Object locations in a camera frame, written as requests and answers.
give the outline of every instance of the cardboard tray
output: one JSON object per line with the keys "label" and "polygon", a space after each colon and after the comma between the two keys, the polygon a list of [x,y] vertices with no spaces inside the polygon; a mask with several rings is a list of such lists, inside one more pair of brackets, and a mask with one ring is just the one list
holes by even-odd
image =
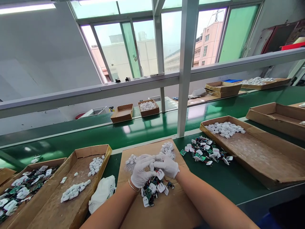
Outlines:
{"label": "cardboard tray", "polygon": [[248,85],[248,84],[242,84],[241,88],[247,88],[247,89],[253,89],[253,90],[265,90],[272,87],[278,87],[281,85],[285,85],[290,82],[291,79],[282,79],[282,78],[276,78],[273,82],[266,82],[265,85]]}
{"label": "cardboard tray", "polygon": [[215,92],[237,91],[237,93],[238,93],[239,90],[241,89],[241,85],[235,84],[235,83],[217,81],[217,82],[213,82],[213,83],[207,83],[206,88],[211,91],[215,91]]}
{"label": "cardboard tray", "polygon": [[207,88],[206,88],[206,91],[207,91],[207,93],[212,93],[212,96],[216,96],[216,97],[219,97],[219,98],[235,96],[235,95],[238,95],[239,92],[242,92],[242,91],[239,91],[239,90],[237,90],[237,91],[226,91],[226,92],[215,92],[215,91],[211,91]]}
{"label": "cardboard tray", "polygon": [[[157,108],[154,108],[154,109],[151,109],[151,110],[148,110],[148,111],[141,111],[140,110],[140,104],[144,103],[144,102],[149,102],[149,101],[153,102],[157,106]],[[149,115],[155,115],[155,114],[160,113],[159,106],[158,106],[158,104],[156,104],[156,102],[154,100],[145,100],[145,101],[138,102],[138,104],[139,104],[139,110],[140,110],[140,113],[141,113],[142,117],[149,116]]]}
{"label": "cardboard tray", "polygon": [[17,208],[14,214],[8,217],[7,220],[5,220],[3,223],[0,224],[1,229],[27,228],[27,226],[31,223],[34,217],[41,210],[43,205],[50,198],[54,190],[58,187],[61,179],[64,177],[63,163],[65,160],[66,158],[61,158],[51,161],[39,162],[36,164],[30,164],[0,188],[0,193],[2,194],[7,188],[11,187],[11,184],[16,179],[22,177],[23,176],[22,174],[24,172],[32,171],[33,169],[39,169],[43,165],[48,165],[49,167],[61,165],[29,202],[27,203],[25,203],[25,201],[22,202],[22,204]]}
{"label": "cardboard tray", "polygon": [[[142,154],[157,155],[160,152],[163,143],[168,141],[173,143],[174,152],[176,154],[175,161],[179,164],[179,166],[183,166],[188,169],[172,139],[166,139],[141,147],[124,150],[121,158],[117,188],[120,189],[131,177],[131,173],[125,169],[125,161],[128,160],[131,154],[136,156],[140,156]],[[155,200],[154,207],[145,208],[143,205],[143,198],[141,193],[139,193],[126,213],[120,229],[195,228],[202,223],[201,215],[177,181],[167,177],[166,179],[170,180],[175,185],[174,189],[169,189],[168,196],[161,193],[158,199]]]}
{"label": "cardboard tray", "polygon": [[[226,139],[205,126],[230,121],[246,130]],[[305,181],[305,149],[231,116],[204,121],[202,130],[268,189]]]}
{"label": "cardboard tray", "polygon": [[[97,145],[76,149],[70,157],[62,165],[64,168],[64,175],[67,177],[64,184],[59,185],[50,195],[51,197],[45,203],[40,212],[33,219],[27,229],[67,229],[79,228],[88,212],[88,203],[91,196],[95,192],[99,181],[104,173],[105,167],[111,155],[112,149],[109,145]],[[90,171],[89,164],[94,157],[101,157],[105,155],[103,164],[99,172],[88,177]],[[73,184],[85,182],[88,179],[91,183],[74,199],[67,202],[60,202],[62,194]]]}
{"label": "cardboard tray", "polygon": [[132,113],[133,104],[118,106],[110,119],[113,123],[131,120]]}
{"label": "cardboard tray", "polygon": [[249,109],[247,119],[305,141],[305,109],[268,103]]}

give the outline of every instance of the gloved hand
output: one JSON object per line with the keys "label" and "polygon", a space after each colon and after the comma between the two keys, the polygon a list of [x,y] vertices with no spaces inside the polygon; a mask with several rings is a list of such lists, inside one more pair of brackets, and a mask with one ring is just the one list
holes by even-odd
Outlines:
{"label": "gloved hand", "polygon": [[142,188],[143,185],[153,176],[157,176],[157,172],[146,172],[144,169],[149,166],[150,163],[155,162],[156,156],[143,154],[137,158],[137,163],[134,166],[133,173],[131,175],[131,182],[137,188]]}
{"label": "gloved hand", "polygon": [[167,155],[157,155],[156,162],[153,165],[156,168],[162,169],[164,174],[170,178],[175,178],[177,173],[180,172],[178,163]]}

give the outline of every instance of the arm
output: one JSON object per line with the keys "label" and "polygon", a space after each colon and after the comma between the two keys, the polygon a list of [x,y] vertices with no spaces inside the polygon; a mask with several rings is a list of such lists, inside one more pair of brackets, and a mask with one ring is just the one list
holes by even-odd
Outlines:
{"label": "arm", "polygon": [[119,228],[131,202],[138,191],[156,172],[145,172],[145,168],[155,161],[156,156],[143,154],[137,158],[133,173],[128,182],[105,201],[81,226],[80,229]]}
{"label": "arm", "polygon": [[258,229],[235,204],[188,169],[179,166],[167,156],[162,156],[158,160],[161,162],[154,162],[154,166],[163,169],[165,175],[178,181],[211,228]]}

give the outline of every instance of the red object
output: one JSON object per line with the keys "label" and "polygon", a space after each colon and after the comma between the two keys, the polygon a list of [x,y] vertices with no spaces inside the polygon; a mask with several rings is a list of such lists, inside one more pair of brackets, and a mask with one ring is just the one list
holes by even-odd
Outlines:
{"label": "red object", "polygon": [[78,116],[75,117],[75,119],[79,119],[81,116],[83,116],[85,113],[79,114]]}
{"label": "red object", "polygon": [[301,48],[301,47],[305,47],[305,42],[282,46],[282,51],[289,50],[289,49],[295,49],[295,48]]}

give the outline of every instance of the fluorescent light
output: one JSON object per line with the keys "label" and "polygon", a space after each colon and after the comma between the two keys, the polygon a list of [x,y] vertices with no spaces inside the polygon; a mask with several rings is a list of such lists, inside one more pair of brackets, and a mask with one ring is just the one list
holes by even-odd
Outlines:
{"label": "fluorescent light", "polygon": [[56,7],[54,6],[53,3],[26,5],[26,6],[17,6],[17,7],[10,5],[10,7],[8,7],[8,8],[0,9],[0,14],[20,13],[20,12],[47,10],[47,9],[55,9],[55,8]]}
{"label": "fluorescent light", "polygon": [[91,4],[98,4],[104,2],[114,2],[116,0],[80,0],[78,1],[80,5],[91,5]]}

